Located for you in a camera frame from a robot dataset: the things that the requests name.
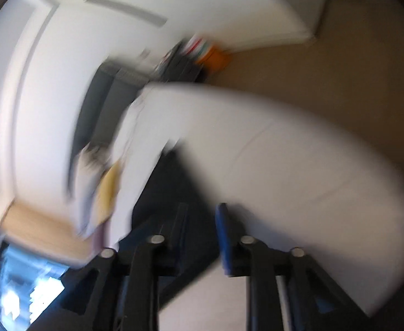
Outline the black denim pants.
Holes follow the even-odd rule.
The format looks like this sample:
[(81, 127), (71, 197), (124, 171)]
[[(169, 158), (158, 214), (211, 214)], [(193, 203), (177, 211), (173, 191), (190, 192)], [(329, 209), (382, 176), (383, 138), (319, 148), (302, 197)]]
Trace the black denim pants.
[(219, 259), (215, 209), (209, 206), (179, 147), (162, 150), (132, 210), (132, 230), (118, 243), (121, 252), (152, 235), (182, 229), (172, 265), (175, 276), (159, 277), (159, 306), (166, 306)]

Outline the beige curtain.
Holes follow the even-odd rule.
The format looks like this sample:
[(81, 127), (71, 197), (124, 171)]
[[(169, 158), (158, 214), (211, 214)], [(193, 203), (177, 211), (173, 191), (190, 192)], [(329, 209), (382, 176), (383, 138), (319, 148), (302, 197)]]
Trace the beige curtain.
[(11, 204), (1, 229), (14, 244), (66, 265), (85, 265), (96, 255), (93, 240), (77, 236), (70, 223), (21, 202)]

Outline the yellow cushion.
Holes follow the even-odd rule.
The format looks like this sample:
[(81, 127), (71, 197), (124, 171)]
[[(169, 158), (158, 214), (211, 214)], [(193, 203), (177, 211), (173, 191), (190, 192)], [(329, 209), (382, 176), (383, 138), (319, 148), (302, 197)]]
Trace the yellow cushion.
[(120, 175), (122, 171), (121, 160), (117, 160), (104, 173), (94, 197), (94, 221), (104, 223), (111, 217), (117, 195), (120, 189)]

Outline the white folded duvet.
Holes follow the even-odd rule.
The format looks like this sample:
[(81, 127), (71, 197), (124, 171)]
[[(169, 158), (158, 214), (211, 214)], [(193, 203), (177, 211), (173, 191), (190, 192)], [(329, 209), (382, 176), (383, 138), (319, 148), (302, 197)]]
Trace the white folded duvet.
[(81, 238), (90, 237), (96, 229), (92, 221), (94, 196), (108, 166), (107, 149), (90, 143), (73, 160), (70, 186), (73, 227)]

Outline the grey headboard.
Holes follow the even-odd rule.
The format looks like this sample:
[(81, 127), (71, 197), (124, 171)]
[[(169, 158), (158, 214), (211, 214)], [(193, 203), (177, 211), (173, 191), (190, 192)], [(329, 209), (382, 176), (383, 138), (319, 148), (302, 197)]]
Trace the grey headboard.
[(88, 144), (108, 147), (125, 109), (138, 97), (150, 76), (133, 66), (104, 61), (97, 69), (85, 94), (77, 119), (66, 192), (73, 192), (73, 164)]

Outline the dark nightstand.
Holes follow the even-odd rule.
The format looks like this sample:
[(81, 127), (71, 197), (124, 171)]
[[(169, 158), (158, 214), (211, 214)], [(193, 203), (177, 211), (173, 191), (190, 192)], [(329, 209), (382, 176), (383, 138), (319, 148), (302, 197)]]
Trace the dark nightstand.
[(185, 40), (177, 43), (156, 66), (153, 76), (156, 81), (185, 82), (202, 84), (208, 73), (204, 67), (197, 65), (194, 58), (183, 54)]

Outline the white wardrobe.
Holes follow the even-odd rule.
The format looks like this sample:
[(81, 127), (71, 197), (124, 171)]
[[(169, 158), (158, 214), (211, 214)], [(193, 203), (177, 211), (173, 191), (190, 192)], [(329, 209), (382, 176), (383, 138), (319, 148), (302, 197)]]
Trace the white wardrobe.
[(301, 43), (325, 0), (25, 0), (32, 14), (10, 63), (10, 185), (61, 198), (87, 83), (106, 59), (151, 69), (194, 35), (240, 51)]

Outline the window with black frame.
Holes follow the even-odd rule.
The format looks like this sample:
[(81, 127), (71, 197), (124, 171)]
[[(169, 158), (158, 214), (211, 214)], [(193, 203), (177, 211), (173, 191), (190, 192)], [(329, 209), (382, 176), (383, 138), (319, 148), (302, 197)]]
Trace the window with black frame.
[(0, 244), (0, 321), (6, 330), (27, 330), (63, 291), (68, 266), (15, 244)]

